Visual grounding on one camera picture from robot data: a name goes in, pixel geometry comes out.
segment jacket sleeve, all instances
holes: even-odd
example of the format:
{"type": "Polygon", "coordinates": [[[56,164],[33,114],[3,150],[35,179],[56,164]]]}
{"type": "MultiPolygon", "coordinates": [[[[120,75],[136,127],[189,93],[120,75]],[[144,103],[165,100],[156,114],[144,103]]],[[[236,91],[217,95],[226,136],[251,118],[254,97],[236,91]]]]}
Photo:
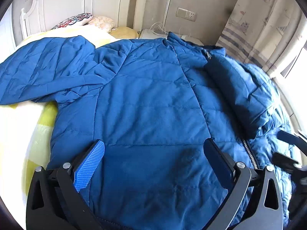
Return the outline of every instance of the jacket sleeve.
{"type": "Polygon", "coordinates": [[[110,82],[131,45],[124,40],[95,49],[82,36],[31,42],[0,64],[0,104],[71,102],[110,82]]]}

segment jacket zipper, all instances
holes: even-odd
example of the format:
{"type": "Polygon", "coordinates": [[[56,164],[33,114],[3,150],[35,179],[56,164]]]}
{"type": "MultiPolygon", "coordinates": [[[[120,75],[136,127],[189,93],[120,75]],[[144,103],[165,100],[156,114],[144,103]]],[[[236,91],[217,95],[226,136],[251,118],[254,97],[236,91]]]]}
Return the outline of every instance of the jacket zipper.
{"type": "Polygon", "coordinates": [[[251,163],[253,164],[254,169],[258,169],[258,165],[257,165],[256,158],[255,158],[255,156],[253,155],[253,153],[252,153],[250,147],[248,146],[246,140],[245,140],[245,139],[242,139],[242,143],[243,143],[243,146],[244,146],[246,152],[248,153],[248,155],[249,155],[249,157],[250,157],[250,159],[251,159],[251,163]]]}

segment white headboard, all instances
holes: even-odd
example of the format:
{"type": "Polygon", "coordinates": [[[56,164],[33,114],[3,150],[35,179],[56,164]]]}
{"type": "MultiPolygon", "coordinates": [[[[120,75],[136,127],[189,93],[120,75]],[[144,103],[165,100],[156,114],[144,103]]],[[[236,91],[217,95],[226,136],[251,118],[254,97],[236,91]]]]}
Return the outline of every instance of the white headboard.
{"type": "MultiPolygon", "coordinates": [[[[145,2],[136,0],[133,24],[136,31],[142,29],[145,2]]],[[[28,12],[24,8],[21,10],[22,35],[25,39],[31,34],[48,31],[66,18],[80,13],[107,16],[114,20],[114,27],[126,26],[129,7],[130,0],[33,0],[28,12]]]]}

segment patterned pillow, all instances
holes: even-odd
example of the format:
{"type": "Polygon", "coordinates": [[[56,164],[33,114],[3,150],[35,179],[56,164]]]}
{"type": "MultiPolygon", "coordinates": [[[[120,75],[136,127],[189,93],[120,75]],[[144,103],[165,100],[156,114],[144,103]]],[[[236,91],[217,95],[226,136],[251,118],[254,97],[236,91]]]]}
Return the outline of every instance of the patterned pillow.
{"type": "Polygon", "coordinates": [[[106,33],[109,33],[114,26],[114,21],[105,16],[96,16],[87,25],[94,25],[106,33]]]}
{"type": "Polygon", "coordinates": [[[91,13],[82,13],[77,16],[72,16],[67,18],[66,20],[60,22],[52,29],[56,29],[59,27],[67,27],[67,26],[83,26],[84,24],[88,23],[93,18],[91,13]]]}

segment wall outlet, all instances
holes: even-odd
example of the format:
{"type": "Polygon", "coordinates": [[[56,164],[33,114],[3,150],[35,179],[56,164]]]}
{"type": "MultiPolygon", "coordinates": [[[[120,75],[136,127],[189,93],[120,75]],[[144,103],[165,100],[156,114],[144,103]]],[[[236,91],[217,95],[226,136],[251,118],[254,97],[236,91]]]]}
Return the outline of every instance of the wall outlet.
{"type": "Polygon", "coordinates": [[[195,12],[180,7],[177,9],[176,16],[193,22],[196,20],[195,12]]]}

